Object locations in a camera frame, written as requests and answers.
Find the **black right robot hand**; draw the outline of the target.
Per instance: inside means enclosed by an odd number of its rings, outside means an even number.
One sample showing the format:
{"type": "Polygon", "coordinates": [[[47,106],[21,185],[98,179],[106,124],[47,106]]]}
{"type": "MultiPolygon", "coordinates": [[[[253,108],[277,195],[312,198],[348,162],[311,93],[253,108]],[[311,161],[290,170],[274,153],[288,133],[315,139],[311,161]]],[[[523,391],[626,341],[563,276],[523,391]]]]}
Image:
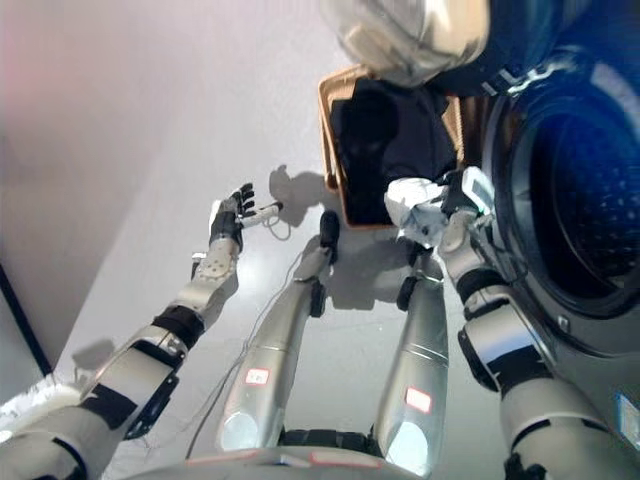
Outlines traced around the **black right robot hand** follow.
{"type": "Polygon", "coordinates": [[[495,188],[489,177],[476,166],[448,172],[442,179],[442,212],[450,217],[459,210],[491,215],[495,210],[495,188]]]}

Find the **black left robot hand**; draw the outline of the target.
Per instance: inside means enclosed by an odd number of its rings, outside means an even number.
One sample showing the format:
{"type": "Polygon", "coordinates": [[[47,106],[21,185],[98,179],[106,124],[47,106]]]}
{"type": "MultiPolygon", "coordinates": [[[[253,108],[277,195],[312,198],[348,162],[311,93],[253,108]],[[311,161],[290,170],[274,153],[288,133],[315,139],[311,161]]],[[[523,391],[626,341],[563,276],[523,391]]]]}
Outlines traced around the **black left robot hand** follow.
{"type": "Polygon", "coordinates": [[[220,239],[231,239],[243,249],[243,232],[280,214],[284,205],[280,201],[256,208],[252,183],[236,188],[229,196],[212,204],[209,220],[209,244],[220,239]]]}

